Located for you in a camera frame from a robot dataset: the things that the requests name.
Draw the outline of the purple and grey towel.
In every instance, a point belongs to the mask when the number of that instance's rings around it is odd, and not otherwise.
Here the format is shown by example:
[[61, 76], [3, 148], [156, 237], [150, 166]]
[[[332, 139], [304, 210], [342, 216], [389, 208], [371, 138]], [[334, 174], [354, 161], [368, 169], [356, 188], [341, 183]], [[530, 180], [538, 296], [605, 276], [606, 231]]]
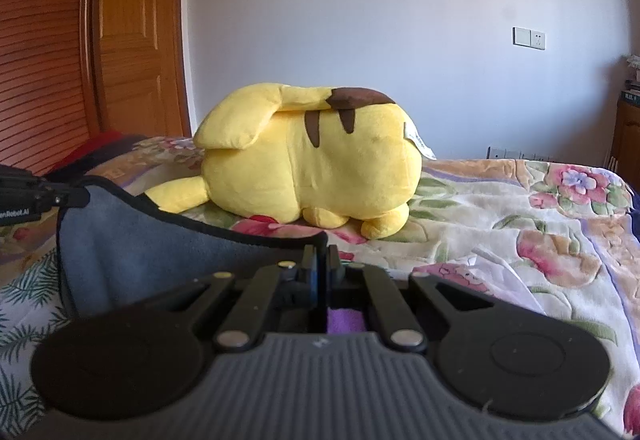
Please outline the purple and grey towel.
[[58, 289], [71, 321], [99, 316], [229, 271], [251, 278], [280, 260], [299, 260], [328, 237], [268, 238], [210, 226], [158, 209], [101, 177], [73, 184], [58, 212]]

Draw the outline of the wooden room door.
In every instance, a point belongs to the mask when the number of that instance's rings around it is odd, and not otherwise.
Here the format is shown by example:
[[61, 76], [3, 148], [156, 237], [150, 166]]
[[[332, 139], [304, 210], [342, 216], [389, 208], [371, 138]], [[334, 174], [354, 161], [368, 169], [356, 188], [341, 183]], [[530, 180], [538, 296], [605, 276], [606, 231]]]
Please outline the wooden room door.
[[105, 130], [190, 136], [181, 0], [91, 0], [96, 102]]

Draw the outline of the dark red blanket edge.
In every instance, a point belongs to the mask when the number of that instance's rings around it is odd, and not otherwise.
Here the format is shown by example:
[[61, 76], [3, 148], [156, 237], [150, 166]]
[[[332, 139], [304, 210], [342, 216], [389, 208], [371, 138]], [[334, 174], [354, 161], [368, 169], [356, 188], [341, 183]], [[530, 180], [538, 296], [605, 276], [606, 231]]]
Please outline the dark red blanket edge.
[[136, 143], [145, 139], [143, 134], [123, 134], [115, 130], [101, 132], [75, 148], [43, 177], [51, 182], [75, 181], [93, 168], [130, 152]]

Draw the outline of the louvered wooden wardrobe door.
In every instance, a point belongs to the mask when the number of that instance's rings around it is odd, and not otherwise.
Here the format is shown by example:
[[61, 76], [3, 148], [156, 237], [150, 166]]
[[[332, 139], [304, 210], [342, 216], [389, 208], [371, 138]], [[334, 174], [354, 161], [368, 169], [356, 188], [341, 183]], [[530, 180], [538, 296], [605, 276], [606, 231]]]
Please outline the louvered wooden wardrobe door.
[[1, 161], [43, 174], [101, 131], [91, 0], [1, 0]]

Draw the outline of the purple tissue pack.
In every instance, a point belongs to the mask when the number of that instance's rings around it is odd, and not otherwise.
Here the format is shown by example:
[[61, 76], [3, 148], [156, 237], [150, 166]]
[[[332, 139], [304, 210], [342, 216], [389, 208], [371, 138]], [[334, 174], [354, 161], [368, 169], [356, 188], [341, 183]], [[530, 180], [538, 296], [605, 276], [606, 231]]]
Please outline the purple tissue pack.
[[468, 256], [462, 258], [438, 260], [434, 264], [414, 267], [412, 273], [418, 272], [439, 276], [543, 316], [546, 314], [510, 264], [481, 247], [473, 248]]

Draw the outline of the yellow Pikachu plush toy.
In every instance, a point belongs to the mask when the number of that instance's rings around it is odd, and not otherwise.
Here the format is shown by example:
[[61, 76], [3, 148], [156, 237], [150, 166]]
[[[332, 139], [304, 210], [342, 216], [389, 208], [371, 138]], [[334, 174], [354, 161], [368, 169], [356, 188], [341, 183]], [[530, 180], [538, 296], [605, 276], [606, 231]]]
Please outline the yellow Pikachu plush toy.
[[304, 219], [336, 229], [350, 219], [367, 240], [406, 224], [424, 160], [433, 151], [389, 96], [360, 87], [250, 85], [198, 127], [201, 171], [145, 194], [180, 214], [212, 202], [242, 217]]

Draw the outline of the wooden side cabinet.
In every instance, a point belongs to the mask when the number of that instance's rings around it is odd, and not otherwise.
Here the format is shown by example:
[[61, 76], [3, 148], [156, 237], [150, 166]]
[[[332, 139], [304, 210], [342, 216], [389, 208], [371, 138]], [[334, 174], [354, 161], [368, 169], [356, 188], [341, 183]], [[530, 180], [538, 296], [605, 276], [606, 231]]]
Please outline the wooden side cabinet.
[[635, 191], [640, 182], [640, 119], [637, 104], [622, 94], [617, 102], [616, 122], [610, 153], [612, 169]]

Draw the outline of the stack of folded clothes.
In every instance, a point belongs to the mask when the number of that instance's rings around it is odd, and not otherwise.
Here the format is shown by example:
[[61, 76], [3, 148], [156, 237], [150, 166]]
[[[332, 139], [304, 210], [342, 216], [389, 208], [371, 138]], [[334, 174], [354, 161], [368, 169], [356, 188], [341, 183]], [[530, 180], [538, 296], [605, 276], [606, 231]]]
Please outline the stack of folded clothes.
[[626, 59], [627, 77], [620, 97], [632, 105], [640, 105], [640, 56], [632, 54]]

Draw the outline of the white wall switch socket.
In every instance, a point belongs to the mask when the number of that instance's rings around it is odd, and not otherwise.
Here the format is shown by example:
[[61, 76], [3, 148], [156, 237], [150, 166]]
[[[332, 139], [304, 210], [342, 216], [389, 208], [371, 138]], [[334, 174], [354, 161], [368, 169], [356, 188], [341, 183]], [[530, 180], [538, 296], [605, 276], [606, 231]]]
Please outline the white wall switch socket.
[[514, 27], [512, 30], [514, 46], [544, 50], [547, 44], [546, 34], [529, 28]]

